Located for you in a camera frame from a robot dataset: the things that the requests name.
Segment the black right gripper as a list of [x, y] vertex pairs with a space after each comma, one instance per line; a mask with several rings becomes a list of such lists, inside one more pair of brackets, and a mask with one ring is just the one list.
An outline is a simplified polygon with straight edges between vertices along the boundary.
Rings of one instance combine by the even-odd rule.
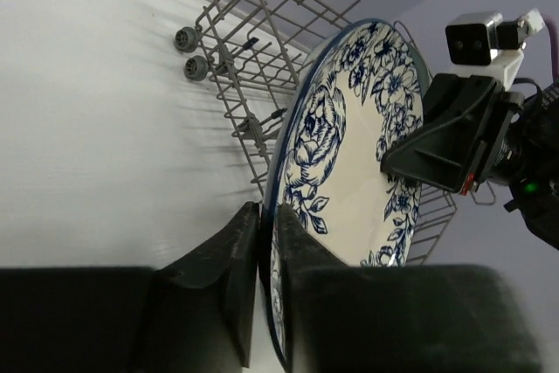
[[488, 180], [512, 196], [504, 209], [557, 248], [558, 82], [525, 99], [506, 134], [504, 93], [491, 77], [437, 74], [423, 98], [423, 125], [383, 154], [380, 169], [458, 193], [493, 165]]

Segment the blue floral plate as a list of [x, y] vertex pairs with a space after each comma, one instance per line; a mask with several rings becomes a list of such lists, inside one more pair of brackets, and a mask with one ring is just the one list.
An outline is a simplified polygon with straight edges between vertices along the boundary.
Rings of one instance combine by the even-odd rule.
[[274, 150], [262, 209], [268, 325], [285, 359], [276, 210], [351, 266], [402, 266], [418, 219], [419, 185], [383, 174], [380, 161], [423, 122], [420, 60], [403, 35], [369, 18], [335, 34], [307, 69]]

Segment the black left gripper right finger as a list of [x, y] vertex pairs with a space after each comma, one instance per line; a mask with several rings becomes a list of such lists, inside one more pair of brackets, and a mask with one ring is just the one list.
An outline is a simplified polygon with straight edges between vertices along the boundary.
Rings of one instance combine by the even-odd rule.
[[540, 372], [512, 288], [484, 266], [347, 266], [275, 218], [290, 372]]

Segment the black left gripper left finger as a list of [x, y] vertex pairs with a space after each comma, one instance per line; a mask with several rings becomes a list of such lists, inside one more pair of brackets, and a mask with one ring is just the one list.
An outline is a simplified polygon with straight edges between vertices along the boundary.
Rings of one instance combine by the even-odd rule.
[[239, 372], [250, 363], [259, 206], [172, 264], [1, 272], [4, 372]]

